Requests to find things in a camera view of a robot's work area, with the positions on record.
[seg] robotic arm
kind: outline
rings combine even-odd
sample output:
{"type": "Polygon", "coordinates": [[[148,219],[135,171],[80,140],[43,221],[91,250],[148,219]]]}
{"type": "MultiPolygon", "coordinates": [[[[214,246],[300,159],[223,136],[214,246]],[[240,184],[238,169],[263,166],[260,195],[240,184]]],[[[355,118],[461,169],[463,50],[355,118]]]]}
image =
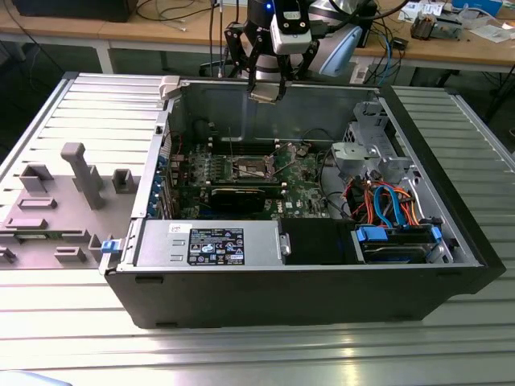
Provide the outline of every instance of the robotic arm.
{"type": "Polygon", "coordinates": [[[225,38],[235,66],[232,75],[248,77],[252,99],[280,101],[286,86],[308,70],[329,76],[341,73],[362,30],[347,23],[338,28],[341,15],[326,2],[317,0],[308,6],[304,0],[249,0],[245,23],[227,27],[225,38]],[[249,51],[243,48],[243,34],[250,41],[249,51]],[[278,80],[279,87],[256,80],[278,80]]]}

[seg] motherboard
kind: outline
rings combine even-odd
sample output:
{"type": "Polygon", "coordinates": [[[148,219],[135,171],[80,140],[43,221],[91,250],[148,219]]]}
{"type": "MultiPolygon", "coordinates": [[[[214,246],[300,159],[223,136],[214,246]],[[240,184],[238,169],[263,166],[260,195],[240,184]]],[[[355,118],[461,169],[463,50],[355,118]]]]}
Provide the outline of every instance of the motherboard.
{"type": "Polygon", "coordinates": [[[171,156],[171,218],[328,218],[319,158],[302,143],[194,145],[186,154],[171,156]]]}

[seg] warning label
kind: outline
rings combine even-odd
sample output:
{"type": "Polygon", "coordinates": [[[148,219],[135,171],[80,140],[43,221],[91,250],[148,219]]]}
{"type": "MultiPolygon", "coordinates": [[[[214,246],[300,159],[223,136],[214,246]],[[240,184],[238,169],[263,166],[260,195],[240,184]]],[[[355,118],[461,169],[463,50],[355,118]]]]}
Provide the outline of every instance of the warning label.
{"type": "Polygon", "coordinates": [[[243,229],[192,229],[189,265],[244,265],[243,229]]]}

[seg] computer case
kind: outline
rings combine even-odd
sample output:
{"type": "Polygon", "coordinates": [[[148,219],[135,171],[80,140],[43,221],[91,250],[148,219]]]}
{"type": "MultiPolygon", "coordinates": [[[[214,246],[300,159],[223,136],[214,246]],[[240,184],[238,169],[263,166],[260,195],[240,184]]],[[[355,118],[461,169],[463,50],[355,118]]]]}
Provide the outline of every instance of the computer case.
{"type": "Polygon", "coordinates": [[[22,16],[96,18],[124,23],[138,0],[13,0],[13,3],[22,16]]]}

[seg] metal slotted surface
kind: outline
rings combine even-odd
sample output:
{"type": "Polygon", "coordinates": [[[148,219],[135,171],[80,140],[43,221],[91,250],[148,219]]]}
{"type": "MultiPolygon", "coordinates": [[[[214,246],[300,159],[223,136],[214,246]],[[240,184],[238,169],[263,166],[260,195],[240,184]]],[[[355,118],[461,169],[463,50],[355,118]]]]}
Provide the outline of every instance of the metal slotted surface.
{"type": "Polygon", "coordinates": [[[96,270],[0,271],[0,370],[81,386],[513,384],[515,244],[498,244],[505,275],[405,323],[145,331],[96,270]]]}
{"type": "Polygon", "coordinates": [[[515,162],[459,96],[394,88],[501,259],[515,258],[515,162]]]}
{"type": "Polygon", "coordinates": [[[0,221],[18,198],[19,174],[29,163],[44,163],[51,173],[72,175],[60,157],[66,142],[82,142],[87,163],[110,176],[117,168],[141,175],[155,120],[163,110],[160,76],[80,74],[63,80],[42,109],[27,144],[0,182],[0,221]]]}

